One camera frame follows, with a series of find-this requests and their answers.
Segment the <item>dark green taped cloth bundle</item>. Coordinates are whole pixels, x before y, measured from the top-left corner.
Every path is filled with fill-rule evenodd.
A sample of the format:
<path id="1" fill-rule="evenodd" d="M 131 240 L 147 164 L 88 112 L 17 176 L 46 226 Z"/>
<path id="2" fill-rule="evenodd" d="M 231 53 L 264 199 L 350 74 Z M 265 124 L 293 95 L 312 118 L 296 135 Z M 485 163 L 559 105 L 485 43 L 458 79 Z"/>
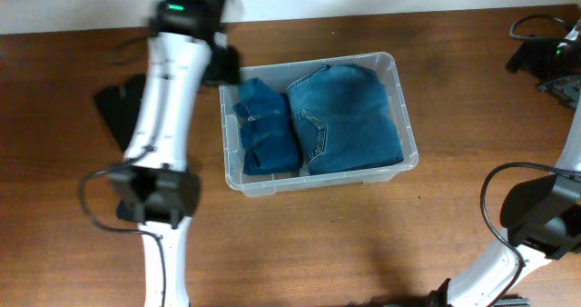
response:
<path id="1" fill-rule="evenodd" d="M 126 204 L 124 203 L 124 201 L 120 201 L 117 204 L 115 214 L 116 214 L 116 218 L 118 220 L 136 223 L 136 220 L 134 219 L 134 215 L 133 215 L 133 209 L 130 207 L 127 207 Z"/>

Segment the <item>dark blue jeans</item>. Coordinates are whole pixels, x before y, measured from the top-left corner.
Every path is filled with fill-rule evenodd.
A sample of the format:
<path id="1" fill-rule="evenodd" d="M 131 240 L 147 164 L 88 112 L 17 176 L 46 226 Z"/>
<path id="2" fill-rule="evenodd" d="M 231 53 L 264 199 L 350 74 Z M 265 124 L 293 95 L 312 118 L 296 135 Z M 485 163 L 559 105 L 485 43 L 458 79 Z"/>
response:
<path id="1" fill-rule="evenodd" d="M 404 160 L 377 73 L 324 64 L 287 88 L 294 130 L 309 173 L 391 166 Z"/>

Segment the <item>black shirt with logo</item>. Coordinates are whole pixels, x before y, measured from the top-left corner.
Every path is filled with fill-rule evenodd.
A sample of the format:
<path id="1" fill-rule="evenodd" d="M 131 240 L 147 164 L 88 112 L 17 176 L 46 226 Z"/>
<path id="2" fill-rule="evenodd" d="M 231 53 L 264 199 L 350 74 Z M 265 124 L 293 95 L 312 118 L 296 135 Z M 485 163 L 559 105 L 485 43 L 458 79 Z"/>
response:
<path id="1" fill-rule="evenodd" d="M 145 81 L 145 74 L 136 74 L 124 82 L 106 86 L 93 96 L 100 116 L 122 152 L 133 137 Z"/>

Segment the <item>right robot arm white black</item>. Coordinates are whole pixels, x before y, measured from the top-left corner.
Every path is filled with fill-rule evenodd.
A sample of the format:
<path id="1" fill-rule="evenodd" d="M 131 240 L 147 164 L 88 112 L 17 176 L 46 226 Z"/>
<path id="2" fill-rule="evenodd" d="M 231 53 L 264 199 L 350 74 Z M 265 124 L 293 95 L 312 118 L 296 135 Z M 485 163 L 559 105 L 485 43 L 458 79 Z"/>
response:
<path id="1" fill-rule="evenodd" d="M 505 163 L 493 169 L 480 191 L 480 211 L 495 237 L 485 252 L 463 273 L 446 279 L 420 306 L 530 306 L 526 298 L 507 293 L 524 277 L 568 253 L 580 253 L 580 33 L 564 39 L 522 37 L 521 48 L 549 48 L 543 66 L 553 75 L 539 86 L 575 108 L 565 147 L 556 166 Z M 486 207 L 492 178 L 511 168 L 548 175 L 515 185 L 500 212 L 501 231 L 491 223 Z"/>

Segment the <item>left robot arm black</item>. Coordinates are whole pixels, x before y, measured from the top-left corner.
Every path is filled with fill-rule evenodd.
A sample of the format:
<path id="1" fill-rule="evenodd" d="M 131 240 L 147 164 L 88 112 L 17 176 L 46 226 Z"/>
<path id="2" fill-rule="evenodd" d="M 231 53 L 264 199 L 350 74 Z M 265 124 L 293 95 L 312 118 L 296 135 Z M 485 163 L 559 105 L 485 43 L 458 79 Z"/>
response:
<path id="1" fill-rule="evenodd" d="M 190 303 L 187 234 L 201 189 L 187 159 L 195 101 L 203 84 L 241 80 L 240 55 L 222 21 L 227 1 L 159 1 L 136 126 L 123 162 L 106 173 L 143 240 L 147 306 Z"/>

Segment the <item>blue taped cloth bundle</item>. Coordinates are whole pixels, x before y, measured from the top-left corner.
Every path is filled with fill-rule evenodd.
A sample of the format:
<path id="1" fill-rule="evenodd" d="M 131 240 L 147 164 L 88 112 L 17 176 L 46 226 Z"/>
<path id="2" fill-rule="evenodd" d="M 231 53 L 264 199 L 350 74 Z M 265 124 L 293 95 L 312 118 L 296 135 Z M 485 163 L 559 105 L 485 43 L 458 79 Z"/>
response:
<path id="1" fill-rule="evenodd" d="M 299 171 L 302 156 L 291 125 L 288 96 L 258 78 L 242 83 L 238 96 L 232 110 L 242 119 L 243 173 L 257 176 Z"/>

